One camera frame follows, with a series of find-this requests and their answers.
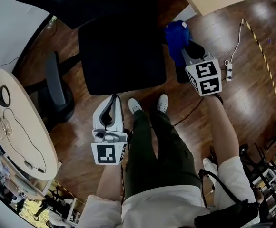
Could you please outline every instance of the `white round table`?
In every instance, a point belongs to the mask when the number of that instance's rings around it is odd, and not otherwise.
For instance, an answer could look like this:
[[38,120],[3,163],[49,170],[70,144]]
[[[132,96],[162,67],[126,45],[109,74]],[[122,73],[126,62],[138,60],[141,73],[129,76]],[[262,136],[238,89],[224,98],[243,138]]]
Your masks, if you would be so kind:
[[[58,158],[39,113],[16,77],[0,68],[0,88],[2,86],[9,90],[10,106],[0,105],[0,137],[3,138],[0,145],[8,157],[30,176],[53,179],[58,171]],[[6,92],[3,91],[3,98],[8,102]],[[7,136],[1,123],[3,116],[11,128]]]

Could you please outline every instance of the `yellow and black tape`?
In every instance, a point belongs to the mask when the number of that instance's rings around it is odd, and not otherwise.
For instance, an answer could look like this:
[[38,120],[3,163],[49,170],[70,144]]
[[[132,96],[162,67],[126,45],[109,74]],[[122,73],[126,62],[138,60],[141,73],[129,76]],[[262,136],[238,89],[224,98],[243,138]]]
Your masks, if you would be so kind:
[[73,195],[70,191],[68,191],[66,188],[64,188],[61,184],[59,184],[57,181],[53,180],[59,187],[63,188],[66,192],[68,192],[73,198],[75,198],[75,195]]
[[268,64],[268,62],[267,62],[267,59],[266,59],[266,57],[265,57],[264,51],[263,51],[263,49],[262,49],[262,46],[261,46],[261,44],[259,43],[258,39],[256,38],[256,35],[255,35],[255,33],[253,32],[253,30],[252,30],[251,26],[249,25],[249,23],[248,23],[245,19],[243,19],[243,21],[246,23],[248,29],[249,29],[250,32],[252,33],[254,39],[256,40],[256,42],[257,42],[257,44],[258,44],[258,47],[259,47],[260,50],[261,50],[261,53],[262,53],[262,55],[263,55],[263,59],[264,59],[264,61],[265,61],[265,63],[266,63],[267,70],[268,70],[268,72],[269,72],[271,84],[272,84],[272,87],[273,87],[273,89],[274,89],[274,91],[275,91],[275,95],[276,95],[276,85],[275,85],[275,82],[274,82],[274,80],[273,80],[273,76],[272,76],[272,73],[271,73],[271,71],[270,71],[270,67],[269,67],[269,64]]

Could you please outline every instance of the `person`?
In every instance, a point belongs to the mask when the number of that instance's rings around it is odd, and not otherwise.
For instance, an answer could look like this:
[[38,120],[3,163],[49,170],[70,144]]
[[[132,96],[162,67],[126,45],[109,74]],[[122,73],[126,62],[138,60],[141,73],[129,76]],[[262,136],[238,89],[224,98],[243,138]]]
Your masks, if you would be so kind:
[[[237,135],[224,107],[214,95],[206,96],[205,101],[218,161],[217,175],[238,199],[254,203],[256,199],[239,157]],[[97,194],[88,196],[78,227],[195,227],[194,219],[209,214],[210,209],[205,208],[201,197],[193,155],[166,115],[167,95],[161,95],[150,118],[158,138],[158,158],[145,112],[134,98],[129,99],[128,106],[135,122],[126,167],[125,201],[120,202],[120,165],[105,166]],[[215,190],[214,203],[215,210],[235,204],[220,185]],[[257,217],[247,226],[258,222]]]

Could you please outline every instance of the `white sneaker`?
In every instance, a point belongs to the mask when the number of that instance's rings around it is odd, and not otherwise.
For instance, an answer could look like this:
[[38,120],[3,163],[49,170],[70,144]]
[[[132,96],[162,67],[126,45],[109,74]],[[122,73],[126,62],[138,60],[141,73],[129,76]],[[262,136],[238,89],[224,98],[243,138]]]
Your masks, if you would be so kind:
[[130,98],[128,100],[129,110],[134,114],[136,111],[142,110],[141,105],[135,98]]
[[166,113],[168,108],[168,96],[166,94],[163,94],[159,97],[158,103],[157,103],[157,110],[159,110],[162,113]]

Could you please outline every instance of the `white wall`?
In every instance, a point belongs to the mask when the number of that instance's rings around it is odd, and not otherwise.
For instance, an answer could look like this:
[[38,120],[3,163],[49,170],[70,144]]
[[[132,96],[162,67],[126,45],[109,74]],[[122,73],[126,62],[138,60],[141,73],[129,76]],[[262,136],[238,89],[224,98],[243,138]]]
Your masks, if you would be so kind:
[[[0,0],[0,65],[18,57],[42,21],[46,11],[14,0]],[[4,66],[11,72],[16,60]],[[0,228],[33,227],[0,201]]]

